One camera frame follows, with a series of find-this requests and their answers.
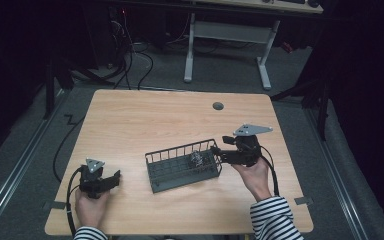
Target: black wire basket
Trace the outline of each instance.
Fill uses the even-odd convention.
[[[145,154],[154,193],[220,176],[220,158],[211,152],[214,139]]]

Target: table top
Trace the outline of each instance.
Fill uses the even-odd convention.
[[[215,102],[224,108],[215,110]],[[120,186],[111,190],[102,225],[106,234],[253,233],[249,208],[255,200],[230,165],[223,164],[217,178],[154,194],[145,160],[148,152],[212,138],[221,149],[235,150],[222,136],[233,136],[243,123],[273,128],[258,134],[258,140],[274,159],[280,195],[290,204],[296,227],[310,232],[307,206],[294,201],[303,194],[282,131],[270,98],[263,94],[96,91],[55,201],[65,202],[71,175],[89,157],[105,162],[104,178],[117,170],[122,174]],[[51,210],[45,231],[70,235],[65,210]]]
[[[292,11],[300,13],[323,13],[323,8],[319,5],[317,8],[310,7],[307,1],[305,4],[290,3],[279,0],[270,1],[268,3],[262,0],[194,0],[195,2],[205,2],[212,4],[225,4],[241,7],[252,7],[252,8],[264,8],[279,11]]]

